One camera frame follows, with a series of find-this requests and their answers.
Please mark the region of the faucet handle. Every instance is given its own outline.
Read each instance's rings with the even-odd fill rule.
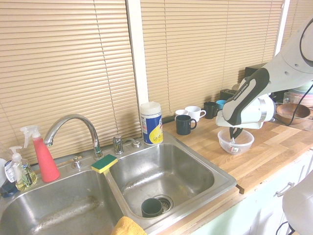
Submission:
[[[113,146],[114,146],[114,153],[121,154],[124,152],[123,150],[123,141],[120,135],[116,135],[113,137]]]
[[[72,164],[72,168],[74,168],[74,169],[79,169],[79,168],[81,168],[81,167],[83,166],[83,163],[81,163],[81,162],[78,160],[78,157],[77,157],[77,156],[74,157],[73,160],[74,160],[74,162],[73,162],[73,164]]]

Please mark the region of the wooden countertop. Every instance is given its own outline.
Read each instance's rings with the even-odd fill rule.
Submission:
[[[217,137],[217,133],[225,128],[218,127],[215,118],[201,118],[191,134],[180,136],[176,133],[174,121],[163,125],[165,131],[233,176],[242,194],[313,146],[313,132],[265,122],[259,130],[248,130],[255,140],[246,153],[230,155],[222,149]]]
[[[215,124],[215,118],[201,118],[191,134],[180,136],[176,133],[174,121],[163,125],[165,131],[232,175],[237,180],[237,188],[209,202],[158,235],[192,233],[263,187],[266,184],[264,182],[269,182],[280,171],[291,167],[303,153],[313,147],[313,132],[266,122],[260,130],[248,130],[255,138],[250,150],[241,155],[230,155],[222,149],[217,137],[217,133],[224,128]]]

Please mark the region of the yellow sponge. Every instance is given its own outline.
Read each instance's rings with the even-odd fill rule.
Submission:
[[[123,216],[114,227],[111,235],[147,235],[132,219]]]
[[[111,154],[106,155],[104,158],[98,160],[96,163],[91,165],[91,168],[98,172],[103,173],[108,170],[111,166],[117,163],[117,158]]]

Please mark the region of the dark blue mug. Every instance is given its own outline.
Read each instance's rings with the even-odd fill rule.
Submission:
[[[195,121],[195,126],[191,127],[191,121]],[[197,127],[197,121],[189,115],[178,115],[176,117],[176,132],[181,136],[189,135],[191,130]]]

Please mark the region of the mug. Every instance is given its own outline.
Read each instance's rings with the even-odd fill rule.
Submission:
[[[204,110],[206,110],[206,119],[212,119],[217,115],[217,103],[215,102],[205,102],[204,103]]]
[[[145,218],[152,218],[162,215],[163,205],[161,201],[156,198],[148,198],[141,204],[141,213],[142,217]]]
[[[218,110],[222,110],[225,103],[226,103],[226,100],[222,100],[222,99],[216,101]]]
[[[178,109],[175,111],[175,120],[178,115],[188,115],[188,111],[184,109]]]
[[[195,122],[195,126],[191,127],[191,121]],[[181,136],[189,135],[191,130],[197,127],[197,121],[188,115],[179,115],[176,117],[176,132]]]
[[[200,118],[206,115],[206,110],[201,110],[198,106],[188,106],[185,108],[188,111],[188,115],[196,121],[199,121]]]

